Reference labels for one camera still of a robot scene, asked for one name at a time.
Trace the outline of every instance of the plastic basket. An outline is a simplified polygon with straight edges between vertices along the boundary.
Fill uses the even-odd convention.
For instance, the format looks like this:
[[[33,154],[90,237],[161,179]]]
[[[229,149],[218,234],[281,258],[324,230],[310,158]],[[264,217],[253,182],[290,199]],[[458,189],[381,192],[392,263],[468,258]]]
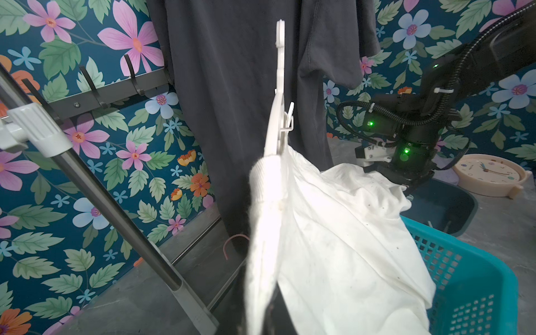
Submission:
[[[495,256],[402,217],[436,284],[432,335],[517,334],[517,278]]]

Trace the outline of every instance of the blue flower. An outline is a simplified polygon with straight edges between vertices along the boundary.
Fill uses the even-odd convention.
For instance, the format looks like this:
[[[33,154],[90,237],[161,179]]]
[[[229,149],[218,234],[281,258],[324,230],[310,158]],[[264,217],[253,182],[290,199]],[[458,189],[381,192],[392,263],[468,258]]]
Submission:
[[[487,96],[490,96],[492,92],[499,90],[497,87],[493,87],[493,86],[495,86],[495,83],[492,81],[491,83],[489,83],[489,86],[482,92],[479,92],[478,95],[483,95],[485,93]]]
[[[110,260],[111,259],[115,259],[115,255],[117,255],[117,251],[114,252],[113,250],[108,250],[108,253],[107,254],[104,254],[102,255],[104,258],[106,258],[106,261]]]
[[[383,31],[383,27],[382,26],[380,29],[376,28],[376,35],[378,36],[378,38],[382,37],[383,34],[385,34],[385,31]]]
[[[79,296],[76,297],[76,298],[77,298],[77,299],[80,299],[80,301],[79,301],[78,303],[82,303],[84,300],[87,300],[87,301],[91,300],[90,297],[91,297],[92,295],[94,295],[94,294],[95,294],[95,292],[90,292],[89,289],[86,289],[86,290],[84,291],[84,295],[79,295]]]
[[[525,140],[527,140],[527,137],[526,137],[527,135],[528,135],[528,132],[526,132],[526,133],[524,133],[524,134],[521,134],[520,131],[516,131],[516,135],[510,137],[510,139],[515,139],[516,142],[519,142],[519,140],[523,140],[523,141],[525,141]]]
[[[171,177],[173,177],[173,176],[177,176],[177,177],[178,177],[178,174],[179,174],[180,172],[182,172],[182,170],[179,169],[179,166],[177,165],[177,166],[175,166],[174,169],[171,169],[171,172],[172,172],[172,173],[171,173]]]
[[[57,200],[54,200],[54,201],[51,202],[50,204],[51,204],[51,205],[58,204],[58,208],[60,208],[61,206],[63,206],[63,204],[65,204],[65,205],[68,205],[68,204],[69,204],[69,202],[67,201],[67,199],[69,199],[69,196],[65,196],[65,197],[62,198],[61,195],[56,194],[56,196],[55,196],[54,198],[56,198]]]
[[[127,199],[128,196],[125,195],[126,191],[123,190],[121,192],[121,194],[119,194],[119,192],[117,191],[114,191],[114,199],[115,201],[117,201],[118,203],[122,204],[123,203],[123,199]]]
[[[102,172],[102,169],[99,169],[99,166],[102,166],[102,162],[98,162],[97,164],[93,163],[93,160],[88,159],[87,160],[87,166],[90,168],[91,172]]]
[[[402,59],[403,62],[406,62],[407,61],[407,64],[411,64],[411,60],[412,59],[417,59],[417,56],[415,56],[415,54],[417,53],[417,50],[413,51],[411,54],[409,51],[406,51],[404,53],[404,55],[406,55],[406,57],[404,59]]]
[[[113,155],[114,153],[112,151],[116,150],[115,146],[110,146],[109,142],[106,142],[106,146],[100,146],[99,148],[102,150],[103,155],[106,155],[107,153]]]
[[[15,250],[17,247],[10,246],[8,247],[9,242],[8,241],[2,241],[0,242],[0,255],[4,255],[5,257],[11,257],[11,250]]]
[[[495,106],[491,106],[489,107],[489,109],[492,111],[488,113],[488,116],[496,115],[497,118],[501,118],[501,114],[504,114],[504,115],[510,114],[509,110],[504,110],[505,108],[506,108],[506,103],[503,103],[502,105],[500,105],[499,108]]]
[[[41,61],[39,59],[34,58],[34,57],[29,57],[29,55],[32,52],[30,51],[30,49],[28,47],[23,47],[22,52],[23,52],[23,54],[21,55],[20,53],[16,52],[15,50],[12,50],[12,49],[8,50],[8,53],[10,55],[18,57],[18,59],[13,61],[13,64],[15,64],[16,66],[19,66],[24,62],[24,65],[26,65],[26,67],[29,70],[33,71],[34,67],[33,67],[32,63],[41,64]]]

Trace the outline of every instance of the green leaf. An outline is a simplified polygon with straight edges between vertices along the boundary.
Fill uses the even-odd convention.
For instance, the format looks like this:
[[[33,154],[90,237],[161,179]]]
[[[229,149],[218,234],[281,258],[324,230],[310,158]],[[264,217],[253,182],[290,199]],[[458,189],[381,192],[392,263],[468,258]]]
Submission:
[[[130,174],[129,189],[131,198],[143,190],[147,185],[147,179],[149,179],[149,175],[143,170],[134,170],[134,172]]]
[[[114,158],[106,163],[106,169],[104,170],[104,181],[106,183],[106,189],[109,191],[117,186],[117,184],[123,183],[126,176],[128,176],[127,170],[123,170],[124,160],[121,158]]]
[[[352,123],[354,124],[354,126],[359,128],[359,127],[361,127],[363,125],[363,120],[365,119],[365,113],[366,112],[367,111],[364,110],[364,111],[362,111],[360,113],[357,113],[355,115],[354,119],[352,120]]]
[[[50,184],[42,174],[38,173],[30,186],[30,191],[34,192],[35,203],[40,205],[46,198],[47,193],[50,192]]]
[[[438,59],[458,46],[461,46],[461,42],[458,40],[445,40],[444,42],[436,43],[433,47],[426,47],[425,50],[432,55],[433,59]]]
[[[11,244],[17,247],[13,251],[19,255],[25,252],[35,254],[37,251],[48,250],[48,247],[56,245],[63,241],[62,237],[53,237],[52,234],[44,233],[25,233],[13,239]]]
[[[406,52],[408,50],[402,50],[401,52],[397,53],[396,57],[394,58],[394,61],[391,62],[389,65],[390,68],[394,68],[398,64],[402,63],[402,59],[406,57]]]
[[[102,81],[102,72],[99,72],[99,69],[97,68],[97,64],[91,57],[89,57],[89,60],[86,63],[86,70],[93,84],[95,84],[96,88],[100,88],[105,85],[105,82]],[[81,92],[91,91],[91,87],[87,83],[87,80],[82,74],[82,72],[78,73],[78,80],[76,81],[76,84],[78,85],[78,88],[80,89]]]
[[[151,229],[151,232],[149,233],[149,235],[147,235],[147,239],[154,244],[162,241],[164,237],[166,237],[169,233],[167,230],[168,227],[168,225],[159,224],[158,226]]]
[[[192,185],[192,177],[193,176],[188,175],[180,176],[179,178],[173,180],[171,184],[177,185],[183,190],[189,189],[190,185]]]
[[[84,2],[85,0],[56,0],[62,14],[75,21],[82,21],[86,17],[87,7]]]
[[[467,9],[461,14],[461,18],[456,25],[456,38],[459,38],[467,30],[473,30],[473,28],[482,22],[482,19],[488,16],[492,10],[492,0],[476,0],[469,4]]]
[[[54,291],[61,294],[69,294],[78,290],[82,286],[82,276],[72,273],[70,276],[60,274],[59,278],[45,280],[41,284],[50,286],[49,291]]]
[[[56,298],[47,298],[45,302],[31,304],[25,309],[36,312],[34,316],[41,318],[55,319],[67,314],[71,310],[71,298],[65,299],[62,296]]]
[[[493,134],[491,140],[495,144],[495,146],[497,146],[497,148],[501,150],[504,149],[504,141],[506,140],[506,136],[501,133],[499,129],[495,131],[495,134]]]
[[[392,37],[386,37],[379,43],[379,46],[382,49],[387,49],[388,47],[391,46],[391,44],[393,44],[393,38]]]
[[[378,23],[381,25],[386,25],[388,22],[392,21],[393,18],[398,14],[398,9],[401,5],[402,0],[398,0],[397,2],[393,1],[385,6],[378,13]]]
[[[405,81],[406,81],[406,70],[404,70],[404,72],[398,75],[394,83],[393,89],[395,90],[396,88],[398,88],[398,86],[402,85]]]
[[[106,285],[119,274],[119,269],[123,265],[125,265],[125,263],[108,264],[104,268],[101,267],[96,273],[91,275],[90,286],[92,288],[98,288]]]
[[[149,9],[147,9],[145,0],[128,0],[128,2],[138,12],[143,12],[145,15],[149,16]]]
[[[123,240],[123,243],[121,244],[121,252],[123,253],[125,260],[129,259],[130,257],[130,250],[132,250],[130,243],[126,240]]]
[[[0,0],[0,33],[5,31],[6,36],[19,31],[19,35],[30,29],[30,25],[23,20],[28,14],[15,0]]]
[[[166,191],[166,181],[160,177],[153,178],[149,183],[149,191],[151,192],[151,197],[159,203]]]
[[[340,132],[341,134],[343,135],[350,135],[350,132],[346,129],[343,128],[343,126],[338,126],[337,128],[335,128],[335,130],[337,130],[338,132]]]
[[[415,74],[420,76],[422,75],[421,63],[419,63],[418,61],[413,59],[408,68],[411,72],[414,72]]]
[[[56,36],[52,42],[41,43],[41,47],[44,49],[38,57],[44,61],[43,71],[47,79],[57,75],[60,71],[66,75],[69,69],[74,70],[77,64],[80,64],[80,49],[74,43],[65,43]]]
[[[147,167],[151,170],[160,170],[169,165],[169,162],[175,159],[175,155],[168,155],[167,152],[151,152],[151,160],[147,162]]]
[[[169,220],[175,215],[175,206],[173,202],[169,200],[169,197],[164,199],[164,202],[160,205],[160,219]]]
[[[13,268],[13,275],[16,278],[23,277],[24,279],[42,278],[44,274],[52,274],[59,271],[53,262],[48,262],[46,258],[37,256],[28,257],[17,261]]]
[[[203,202],[202,197],[193,197],[192,198],[192,207],[196,210],[196,212],[199,212],[199,207],[201,206],[201,203]]]
[[[521,118],[516,115],[506,114],[503,116],[504,125],[517,130],[525,130],[525,126],[521,123]]]
[[[513,153],[517,158],[536,161],[536,143],[521,144],[521,147],[508,149],[506,152]]]
[[[149,119],[149,112],[147,112],[147,109],[142,108],[138,109],[134,112],[134,117],[130,119],[128,126],[132,127],[134,125],[145,123]]]
[[[139,201],[139,210],[138,210],[139,219],[148,224],[157,219],[157,210],[149,203],[144,203],[143,200]]]
[[[469,109],[469,105],[464,103],[460,108],[461,121],[452,121],[452,126],[455,128],[465,128],[473,121],[473,112]]]
[[[87,4],[95,13],[95,17],[102,23],[104,16],[108,16],[111,0],[89,0]]]
[[[91,256],[91,251],[86,251],[84,249],[65,249],[63,251],[67,255],[65,261],[67,262],[68,267],[75,272],[87,271],[95,261],[95,256]]]
[[[181,201],[177,204],[177,214],[181,215],[181,218],[186,219],[192,212],[192,202],[188,200],[186,195],[183,195]]]
[[[445,29],[445,26],[435,26],[435,27],[432,27],[429,36],[434,40],[438,40],[440,38],[449,37],[454,34],[456,34],[454,30]]]
[[[50,171],[52,169],[59,170],[58,165],[52,161],[50,158],[43,157],[43,154],[41,154],[39,151],[23,151],[24,155],[28,156],[30,160],[43,170]]]
[[[60,185],[56,185],[56,187],[69,194],[76,194],[80,192],[80,190],[76,187],[76,185],[73,182],[66,182]]]
[[[156,128],[157,126],[155,125],[149,128],[145,128],[145,126],[136,128],[129,132],[129,134],[126,136],[126,140],[134,142],[134,144],[137,146],[141,143],[149,143],[153,140],[153,135]]]
[[[358,101],[363,101],[363,102],[370,102],[371,99],[372,97],[367,92],[363,92],[359,94],[359,97],[358,97]]]
[[[449,149],[459,150],[464,148],[467,145],[469,139],[463,135],[454,135],[450,134],[444,138],[445,147]]]
[[[473,132],[482,132],[485,130],[491,130],[498,125],[500,120],[501,120],[500,118],[494,118],[492,120],[484,121],[482,122],[482,125],[477,127],[475,130],[473,130]]]
[[[125,122],[125,116],[119,113],[119,109],[117,108],[97,108],[91,113],[93,114],[95,121],[97,121],[98,124],[102,124],[106,128],[110,128],[112,130],[121,129],[127,132],[129,131],[129,127]]]
[[[369,74],[369,78],[372,88],[382,88],[391,85],[391,83],[387,81],[387,78],[379,73],[371,73]]]
[[[493,101],[488,102],[487,104],[482,106],[482,108],[478,112],[474,113],[473,116],[476,117],[476,116],[480,116],[480,115],[489,114],[489,113],[491,113],[491,110],[489,109],[489,107],[499,107],[500,105],[501,104],[497,103],[497,102],[493,102]]]
[[[63,219],[67,214],[53,212],[54,208],[43,206],[23,205],[9,211],[9,215],[18,217],[19,220],[11,225],[15,229],[31,229],[47,227],[50,222]]]
[[[56,77],[56,79],[51,80],[43,87],[43,90],[41,91],[43,93],[43,98],[47,102],[56,101],[59,99],[63,99],[67,95],[69,95],[69,90],[67,89],[67,82],[65,81],[65,78],[59,74],[59,76]]]
[[[346,106],[343,108],[343,117],[350,120],[354,117],[354,108],[352,106]]]
[[[169,150],[169,148],[171,147],[171,144],[173,144],[173,142],[175,141],[175,136],[173,136],[173,133],[172,132],[167,132],[166,135],[164,136],[164,150]]]
[[[444,9],[445,12],[457,13],[464,9],[471,0],[439,0],[439,2],[441,2],[441,9]]]
[[[115,241],[117,241],[118,238],[119,236],[117,234],[117,229],[110,230],[110,232],[108,232],[108,234],[106,234],[106,236],[104,237],[104,241],[106,242],[104,244],[104,252],[108,251],[114,245]]]
[[[84,237],[84,241],[82,242],[82,248],[87,248],[87,246],[91,244],[93,239],[99,236],[99,231],[96,230],[93,225],[89,225],[82,234],[82,236]]]
[[[0,315],[5,312],[5,310],[10,309],[13,291],[8,291],[8,282],[5,281],[0,284]]]

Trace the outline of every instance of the gray floor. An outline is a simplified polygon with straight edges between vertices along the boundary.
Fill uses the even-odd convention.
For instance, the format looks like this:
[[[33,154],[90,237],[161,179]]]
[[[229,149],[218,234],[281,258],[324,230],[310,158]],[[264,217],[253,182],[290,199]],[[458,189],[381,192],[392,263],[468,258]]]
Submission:
[[[354,162],[354,142],[331,140],[335,164]],[[479,210],[460,239],[497,256],[508,264],[519,281],[519,320],[521,335],[536,329],[536,191],[533,181],[525,185],[515,200],[475,195]],[[198,215],[178,236],[161,246],[173,259],[217,217],[217,208]],[[205,304],[216,295],[242,262],[232,244],[225,261],[222,246],[227,238],[222,222],[196,245],[177,269]],[[214,311],[216,319],[225,304]],[[84,308],[60,329],[59,334],[197,334],[190,320],[166,285],[147,264],[142,263],[124,275],[110,289]]]

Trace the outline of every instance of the pink flower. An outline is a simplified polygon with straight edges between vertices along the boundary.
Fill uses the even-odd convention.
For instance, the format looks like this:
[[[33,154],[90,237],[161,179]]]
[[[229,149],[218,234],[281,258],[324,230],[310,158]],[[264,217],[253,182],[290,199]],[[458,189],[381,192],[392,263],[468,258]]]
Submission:
[[[120,150],[116,153],[119,158],[127,159],[123,162],[123,170],[130,169],[132,163],[134,163],[136,170],[143,170],[142,161],[147,162],[152,158],[148,153],[143,153],[147,150],[147,143],[141,143],[136,149],[134,142],[126,141],[126,149],[128,151]]]
[[[505,16],[510,14],[516,9],[520,9],[524,5],[530,3],[532,0],[517,0],[516,6],[513,6],[512,0],[497,0],[493,3],[492,12],[493,14]],[[483,32],[487,27],[491,26],[495,21],[500,18],[496,18],[490,21],[487,21],[479,31]]]
[[[186,219],[181,220],[181,216],[177,215],[175,220],[169,219],[169,227],[167,228],[168,232],[171,232],[173,235],[177,235],[179,231],[182,231],[184,229],[184,223],[186,222]]]
[[[90,113],[80,115],[76,120],[76,123],[76,129],[70,119],[65,120],[62,126],[63,131],[69,135],[68,138],[71,140],[76,153],[80,154],[80,147],[82,147],[82,151],[84,151],[89,158],[100,158],[99,148],[90,142],[102,143],[106,141],[110,135],[102,130],[90,131],[94,124],[93,116],[91,116]]]
[[[71,35],[63,28],[73,29],[76,24],[69,18],[57,18],[60,13],[57,2],[47,3],[47,10],[44,10],[43,5],[37,0],[28,0],[28,6],[37,15],[26,14],[23,16],[23,20],[34,27],[44,26],[41,30],[41,36],[45,42],[54,41],[54,33],[56,33],[60,40],[71,44]]]
[[[63,326],[67,321],[74,318],[75,315],[78,314],[79,312],[80,312],[80,307],[74,306],[73,308],[71,308],[70,315],[62,317],[58,322],[56,322],[55,324],[50,326],[47,330],[45,330],[43,335],[52,335],[56,333],[56,330],[61,328],[61,326]]]
[[[361,66],[361,74],[364,76],[365,73],[372,73],[372,69],[370,67],[374,65],[374,61],[369,61],[368,57],[365,56],[363,59],[359,60],[359,65]]]
[[[0,239],[9,239],[11,237],[11,232],[7,228],[2,228],[5,226],[11,226],[19,220],[18,217],[13,217],[8,215],[6,217],[0,218]]]
[[[145,72],[151,72],[151,67],[147,59],[156,66],[164,66],[162,51],[158,48],[147,46],[147,44],[158,41],[157,34],[154,32],[153,23],[151,21],[144,23],[138,34],[136,14],[134,14],[132,8],[125,1],[114,1],[113,11],[116,22],[123,28],[126,35],[116,29],[105,28],[97,34],[99,39],[114,50],[130,49],[126,54],[129,55],[132,61],[132,67],[134,67],[135,73],[138,73],[140,58],[143,61]],[[124,57],[121,57],[120,64],[123,74],[130,76],[130,71]]]
[[[9,153],[0,151],[0,186],[10,191],[20,191],[23,181],[11,172],[28,174],[39,169],[39,165],[28,160],[11,160],[20,156],[20,152]]]

